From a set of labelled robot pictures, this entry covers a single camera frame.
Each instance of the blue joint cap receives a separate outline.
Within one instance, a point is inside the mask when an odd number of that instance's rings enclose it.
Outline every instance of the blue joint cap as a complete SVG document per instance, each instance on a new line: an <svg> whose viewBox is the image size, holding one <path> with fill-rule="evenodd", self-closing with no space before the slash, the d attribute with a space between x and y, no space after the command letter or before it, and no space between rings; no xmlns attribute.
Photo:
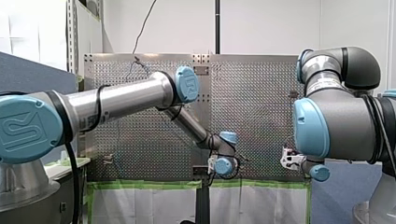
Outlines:
<svg viewBox="0 0 396 224"><path fill-rule="evenodd" d="M327 123L317 104L308 98L294 102L294 141L305 155L325 158L330 151Z"/></svg>
<svg viewBox="0 0 396 224"><path fill-rule="evenodd" d="M384 97L396 98L396 90L387 90L382 94Z"/></svg>
<svg viewBox="0 0 396 224"><path fill-rule="evenodd" d="M180 101L184 104L197 99L200 90L198 76L188 66L180 66L176 72L176 89Z"/></svg>
<svg viewBox="0 0 396 224"><path fill-rule="evenodd" d="M216 160L215 171L219 175L229 175L233 171L233 165L227 158L221 157Z"/></svg>
<svg viewBox="0 0 396 224"><path fill-rule="evenodd" d="M221 132L219 135L224 141L227 141L234 146L238 143L238 135L233 132Z"/></svg>
<svg viewBox="0 0 396 224"><path fill-rule="evenodd" d="M330 177L330 170L325 165L315 165L309 171L309 175L319 182L326 181Z"/></svg>
<svg viewBox="0 0 396 224"><path fill-rule="evenodd" d="M63 124L52 106L27 95L0 97L0 162L35 161L57 147Z"/></svg>

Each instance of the metal frame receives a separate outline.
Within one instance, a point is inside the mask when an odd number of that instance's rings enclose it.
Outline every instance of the metal frame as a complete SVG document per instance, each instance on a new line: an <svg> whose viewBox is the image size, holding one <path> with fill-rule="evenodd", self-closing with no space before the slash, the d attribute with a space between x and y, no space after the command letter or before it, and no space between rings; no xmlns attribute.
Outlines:
<svg viewBox="0 0 396 224"><path fill-rule="evenodd" d="M66 15L68 72L78 74L78 21L76 0L67 0Z"/></svg>

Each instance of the gray panel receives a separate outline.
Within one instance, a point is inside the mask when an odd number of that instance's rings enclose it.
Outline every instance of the gray panel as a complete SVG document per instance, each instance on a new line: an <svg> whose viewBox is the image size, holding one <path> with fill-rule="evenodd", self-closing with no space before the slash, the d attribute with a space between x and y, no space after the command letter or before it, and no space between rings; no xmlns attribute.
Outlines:
<svg viewBox="0 0 396 224"><path fill-rule="evenodd" d="M234 131L237 150L251 162L245 178L302 180L279 163L284 140L292 135L290 91L303 92L295 81L296 57L237 55L93 54L85 58L86 87L141 80L162 70L173 75L181 65L194 67L201 80L198 100L187 109L215 133ZM93 158L90 180L114 178L190 180L191 166L204 163L202 150L156 109L140 112L87 134ZM105 156L112 154L112 159Z"/></svg>
<svg viewBox="0 0 396 224"><path fill-rule="evenodd" d="M282 145L292 135L290 91L295 80L292 56L212 55L212 128L239 135L237 151L249 158L246 178L300 179L280 165Z"/></svg>

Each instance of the black cable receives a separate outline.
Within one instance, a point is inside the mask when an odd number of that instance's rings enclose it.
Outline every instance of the black cable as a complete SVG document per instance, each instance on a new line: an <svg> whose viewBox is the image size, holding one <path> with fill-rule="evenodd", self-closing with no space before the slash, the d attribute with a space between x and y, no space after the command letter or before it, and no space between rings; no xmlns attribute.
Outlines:
<svg viewBox="0 0 396 224"><path fill-rule="evenodd" d="M134 51L132 51L132 54L134 54L134 52L137 49L137 44L139 43L139 38L143 34L143 31L146 26L146 22L148 21L148 18L149 18L149 14L151 13L151 10L154 8L154 5L156 2L157 2L157 0L154 0L151 4L151 7L149 8L148 15L146 16L145 21L143 21L143 25L142 25L142 29L140 30L140 34L137 36L136 42L134 43Z"/></svg>
<svg viewBox="0 0 396 224"><path fill-rule="evenodd" d="M376 113L376 115L378 116L378 118L380 120L379 127L380 127L380 130L381 130L381 133L382 133L382 138L384 139L385 145L387 147L387 151L388 151L389 159L390 159L390 164L392 166L393 173L395 174L395 180L396 180L396 157L395 157L394 152L392 151L392 148L390 147L387 131L385 130L385 125L384 125L385 121L382 119L381 113L379 111L378 105L375 102L374 97L369 95L368 99L371 101L371 104L373 105L375 113Z"/></svg>
<svg viewBox="0 0 396 224"><path fill-rule="evenodd" d="M363 95L361 98L363 99L364 103L366 104L371 121L373 122L374 127L375 127L375 149L374 149L373 157L369 161L367 161L370 164L374 164L379 160L379 158L381 157L381 154L382 154L381 132L379 130L379 125L378 125L378 123L380 121L378 120L378 116L375 115L375 111L374 111L373 105L371 104L369 97L367 95Z"/></svg>
<svg viewBox="0 0 396 224"><path fill-rule="evenodd" d="M100 87L98 88L98 90L96 91L96 109L97 109L98 113L97 113L97 116L96 116L95 123L91 126L90 129L88 129L87 131L85 131L86 133L92 131L93 129L95 129L95 128L99 125L99 123L100 123L100 119L101 119L101 117L102 117L102 101L101 101L100 93L102 92L102 90L103 90L105 87L109 87L109 86L110 86L110 85L103 85L103 86L100 86Z"/></svg>
<svg viewBox="0 0 396 224"><path fill-rule="evenodd" d="M72 167L73 176L73 194L74 194L74 209L73 209L73 224L78 224L79 217L79 180L78 180L78 167L76 156L70 143L65 143L67 154L69 154L70 165Z"/></svg>
<svg viewBox="0 0 396 224"><path fill-rule="evenodd" d="M6 96L6 95L26 95L28 94L27 92L23 91L1 91L0 96Z"/></svg>

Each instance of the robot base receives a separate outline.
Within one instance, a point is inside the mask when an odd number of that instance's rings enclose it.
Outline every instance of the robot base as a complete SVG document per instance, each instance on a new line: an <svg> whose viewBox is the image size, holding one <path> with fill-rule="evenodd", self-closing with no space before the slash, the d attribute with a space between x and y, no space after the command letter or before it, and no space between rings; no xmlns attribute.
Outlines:
<svg viewBox="0 0 396 224"><path fill-rule="evenodd" d="M382 174L370 202L353 207L353 224L396 223L396 181L393 176Z"/></svg>
<svg viewBox="0 0 396 224"><path fill-rule="evenodd" d="M42 195L0 208L1 223L61 223L59 187L52 182Z"/></svg>

